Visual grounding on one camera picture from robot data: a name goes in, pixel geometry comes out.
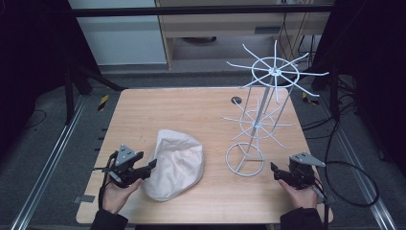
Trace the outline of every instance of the white cloth hat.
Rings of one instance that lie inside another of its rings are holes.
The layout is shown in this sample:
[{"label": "white cloth hat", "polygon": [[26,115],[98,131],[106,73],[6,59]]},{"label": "white cloth hat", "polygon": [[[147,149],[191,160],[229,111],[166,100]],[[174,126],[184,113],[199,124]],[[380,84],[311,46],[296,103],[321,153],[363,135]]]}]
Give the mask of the white cloth hat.
[{"label": "white cloth hat", "polygon": [[167,201],[196,184],[203,175],[202,145],[188,134],[160,130],[154,153],[149,161],[158,159],[150,178],[142,189],[151,198]]}]

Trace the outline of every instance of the wall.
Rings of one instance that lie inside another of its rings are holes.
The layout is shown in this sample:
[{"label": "wall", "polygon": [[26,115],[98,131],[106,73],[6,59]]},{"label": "wall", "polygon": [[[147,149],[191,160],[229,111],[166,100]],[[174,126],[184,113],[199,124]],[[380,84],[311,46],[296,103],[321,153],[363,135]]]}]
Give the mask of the wall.
[{"label": "wall", "polygon": [[[69,0],[72,9],[155,7],[153,0]],[[99,66],[166,64],[157,16],[82,17],[78,22]]]}]

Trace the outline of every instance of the wooden table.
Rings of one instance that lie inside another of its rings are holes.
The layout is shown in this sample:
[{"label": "wooden table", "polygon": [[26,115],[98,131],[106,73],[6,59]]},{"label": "wooden table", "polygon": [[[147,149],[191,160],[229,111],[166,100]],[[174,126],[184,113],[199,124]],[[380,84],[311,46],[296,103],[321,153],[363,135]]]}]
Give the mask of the wooden table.
[{"label": "wooden table", "polygon": [[[256,109],[263,87],[254,87],[250,109]],[[274,162],[287,170],[288,156],[309,152],[293,104],[288,101],[280,124],[295,126],[276,127],[274,140],[260,140],[259,147],[265,156],[263,170],[251,177],[234,174],[227,166],[225,155],[237,141],[246,142],[237,122],[221,116],[238,119],[242,112],[231,99],[241,97],[243,103],[248,89],[239,88],[160,88],[127,89],[123,91],[110,126],[107,130],[95,167],[104,167],[109,155],[125,144],[145,155],[135,168],[147,164],[160,129],[171,129],[193,136],[203,146],[205,168],[201,180],[180,196],[158,202],[142,190],[136,191],[120,212],[132,223],[277,223],[280,216],[292,209],[287,193],[273,179],[269,167]],[[280,100],[287,91],[280,89]],[[92,172],[85,194],[97,196],[103,173]],[[319,205],[323,219],[323,207]],[[98,210],[97,200],[81,203],[77,221],[90,223]]]}]

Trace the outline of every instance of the human hand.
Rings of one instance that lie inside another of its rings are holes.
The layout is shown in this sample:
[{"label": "human hand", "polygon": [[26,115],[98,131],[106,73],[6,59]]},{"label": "human hand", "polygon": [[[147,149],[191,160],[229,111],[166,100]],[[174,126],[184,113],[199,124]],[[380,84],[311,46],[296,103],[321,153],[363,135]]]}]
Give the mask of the human hand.
[{"label": "human hand", "polygon": [[102,198],[102,208],[112,214],[118,214],[124,207],[129,196],[134,193],[143,182],[143,179],[136,180],[128,188],[120,188],[111,182],[108,176],[107,185],[105,186],[104,196]]},{"label": "human hand", "polygon": [[278,180],[283,189],[289,194],[292,200],[293,207],[297,208],[316,208],[317,206],[317,195],[314,193],[311,187],[296,190],[295,188],[288,185],[283,180]]}]

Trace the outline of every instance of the sleeve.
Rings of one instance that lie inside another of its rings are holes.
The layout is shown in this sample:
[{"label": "sleeve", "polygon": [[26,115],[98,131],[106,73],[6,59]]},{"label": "sleeve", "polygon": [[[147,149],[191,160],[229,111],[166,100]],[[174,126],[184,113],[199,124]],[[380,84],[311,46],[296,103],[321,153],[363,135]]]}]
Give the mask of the sleeve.
[{"label": "sleeve", "polygon": [[323,228],[316,209],[298,208],[281,216],[281,230],[323,230]]},{"label": "sleeve", "polygon": [[127,223],[128,219],[125,217],[100,209],[96,213],[90,230],[124,230]]}]

